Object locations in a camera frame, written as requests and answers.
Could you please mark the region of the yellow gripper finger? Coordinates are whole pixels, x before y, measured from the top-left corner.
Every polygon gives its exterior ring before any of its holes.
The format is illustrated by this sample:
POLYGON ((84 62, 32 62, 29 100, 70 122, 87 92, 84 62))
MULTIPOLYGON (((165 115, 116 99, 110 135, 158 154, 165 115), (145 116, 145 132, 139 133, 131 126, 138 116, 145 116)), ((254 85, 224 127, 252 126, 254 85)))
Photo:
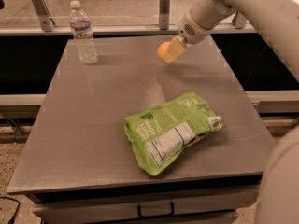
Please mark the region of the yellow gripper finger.
POLYGON ((181 36, 164 43, 163 59, 167 64, 173 63, 187 49, 186 40, 181 36))

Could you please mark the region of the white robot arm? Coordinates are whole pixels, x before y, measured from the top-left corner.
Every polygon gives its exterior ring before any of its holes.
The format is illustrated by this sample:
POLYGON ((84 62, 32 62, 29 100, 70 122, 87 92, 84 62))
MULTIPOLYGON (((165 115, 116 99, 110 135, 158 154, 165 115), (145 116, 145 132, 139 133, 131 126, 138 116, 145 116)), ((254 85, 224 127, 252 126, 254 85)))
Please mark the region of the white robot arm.
MULTIPOLYGON (((174 62, 223 19, 242 13, 299 79, 299 6, 293 0, 195 0, 159 59, 174 62)), ((280 139, 263 173, 255 224, 299 224, 299 127, 280 139)))

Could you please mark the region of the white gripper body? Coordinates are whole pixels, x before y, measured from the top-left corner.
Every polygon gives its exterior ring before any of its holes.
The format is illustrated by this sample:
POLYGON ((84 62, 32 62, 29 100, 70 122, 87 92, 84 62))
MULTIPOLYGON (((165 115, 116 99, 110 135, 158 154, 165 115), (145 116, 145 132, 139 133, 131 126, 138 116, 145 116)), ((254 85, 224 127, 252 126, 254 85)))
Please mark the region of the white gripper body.
POLYGON ((185 43, 194 45, 203 41, 213 29, 215 18, 205 13, 187 11, 178 24, 178 32, 185 43))

